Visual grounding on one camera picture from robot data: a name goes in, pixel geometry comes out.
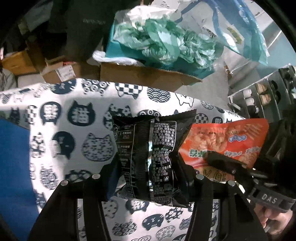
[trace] plastic packaging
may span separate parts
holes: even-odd
[[[170,19],[197,34],[217,37],[246,59],[267,64],[269,53],[265,39],[243,0],[182,1]]]
[[[97,62],[108,62],[108,63],[116,63],[121,65],[135,65],[135,66],[144,66],[140,61],[137,61],[133,58],[127,57],[116,57],[116,58],[108,58],[106,57],[106,53],[103,51],[95,50],[92,55],[93,59]]]
[[[113,117],[113,133],[126,185],[121,197],[186,207],[175,175],[178,150],[196,110],[176,115]]]
[[[215,38],[196,34],[179,27],[166,16],[132,23],[123,22],[115,27],[114,40],[136,50],[152,62],[170,65],[184,59],[192,69],[210,69],[223,52],[223,45]]]
[[[213,181],[227,181],[233,176],[206,162],[212,150],[234,158],[252,168],[268,131],[266,119],[246,119],[223,124],[193,124],[179,152],[186,164]]]

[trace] teal plastic bag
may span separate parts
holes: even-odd
[[[215,38],[185,30],[165,16],[136,22],[135,26],[128,22],[118,24],[113,39],[142,50],[145,57],[156,63],[171,65],[182,58],[192,64],[193,69],[211,70],[223,52],[223,45]]]

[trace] cat print fabric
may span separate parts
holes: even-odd
[[[217,207],[218,204],[215,203],[218,203],[218,200],[213,201],[213,207]],[[187,208],[172,208],[155,205],[155,203],[125,200],[116,196],[108,202],[102,202],[102,206],[111,240],[184,240],[192,215]],[[169,213],[179,218],[168,222],[165,216]],[[212,213],[212,224],[215,216],[217,220],[211,228],[212,238],[216,236],[218,210]],[[131,230],[134,224],[137,226],[135,231]]]
[[[119,97],[131,95],[135,100],[143,90],[143,86],[123,83],[115,83],[115,88]]]
[[[51,91],[58,95],[68,94],[75,89],[76,82],[76,79],[71,79],[62,83],[51,85]]]
[[[94,122],[95,116],[92,103],[80,105],[74,100],[68,112],[68,121],[76,126],[89,126]]]
[[[91,175],[91,172],[87,170],[71,170],[70,173],[65,175],[65,179],[71,183],[77,183],[85,181]]]
[[[53,171],[52,167],[46,169],[43,166],[41,166],[40,182],[48,190],[53,190],[57,187],[57,185],[59,184],[59,180],[57,178],[57,174]]]
[[[132,117],[131,109],[128,105],[124,108],[118,108],[114,104],[111,104],[103,117],[103,124],[108,130],[112,130],[112,116],[116,115]]]
[[[103,138],[89,133],[82,145],[83,155],[90,161],[107,161],[114,155],[114,145],[110,135]]]
[[[170,92],[156,88],[147,88],[147,96],[150,100],[158,103],[165,103],[170,100]]]
[[[176,94],[179,104],[183,105],[184,103],[188,104],[190,107],[193,106],[194,99],[192,97],[186,96],[186,95],[181,95],[181,94]]]
[[[137,115],[154,115],[161,116],[161,114],[156,110],[141,110]]]
[[[142,210],[143,212],[146,212],[148,205],[149,205],[149,202],[145,202],[145,201],[136,201],[136,200],[126,201],[126,209],[130,212],[130,214],[133,214],[135,211],[140,211],[140,210]]]
[[[83,93],[85,95],[87,93],[98,92],[100,94],[100,96],[103,96],[105,91],[108,89],[110,82],[82,79],[81,84],[82,84],[82,88],[83,88]]]
[[[31,157],[40,158],[45,153],[45,143],[44,137],[41,132],[38,132],[37,135],[33,136],[32,141],[30,142]]]
[[[46,122],[53,122],[57,125],[57,120],[60,117],[61,112],[62,107],[59,103],[54,101],[44,103],[39,112],[42,124],[45,125]]]
[[[69,132],[59,131],[52,137],[50,147],[53,157],[64,155],[70,159],[71,153],[75,148],[74,137]]]
[[[20,109],[13,109],[11,108],[9,117],[7,119],[8,121],[10,121],[11,123],[14,123],[16,125],[19,125],[20,123]]]
[[[81,182],[109,164],[116,152],[112,116],[166,116],[190,109],[197,109],[197,123],[242,119],[189,96],[100,80],[76,78],[0,93],[0,117],[30,129],[28,176],[39,212],[61,180]],[[78,208],[79,238],[86,241],[82,203]],[[190,208],[174,208],[116,196],[103,203],[113,241],[184,240],[193,208],[193,203]],[[216,200],[209,241],[215,241],[218,223]]]

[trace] gray floor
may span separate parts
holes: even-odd
[[[40,74],[24,75],[18,78],[18,85],[21,88],[42,82],[44,82],[44,79]],[[227,75],[224,70],[219,70],[203,79],[203,82],[182,86],[176,92],[204,100],[212,105],[229,110],[227,106],[228,90]]]

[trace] finger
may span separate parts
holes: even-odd
[[[287,213],[280,213],[275,217],[277,222],[270,228],[270,234],[276,234],[282,232],[291,220],[293,212],[289,210]]]
[[[259,220],[260,220],[260,223],[262,224],[262,226],[265,228],[268,218],[263,217],[263,218],[261,218]]]
[[[280,212],[267,208],[264,212],[264,216],[269,219],[277,219],[280,215]]]
[[[261,225],[262,225],[262,227],[265,229],[265,227],[266,227],[266,222],[264,222],[264,223],[261,223]]]
[[[261,204],[256,203],[256,206],[254,208],[255,213],[257,214],[258,212],[262,211],[263,206]]]
[[[261,223],[266,222],[266,218],[264,216],[264,208],[262,205],[260,204],[256,204],[255,208],[254,208],[254,212],[256,213],[258,219],[260,220]]]

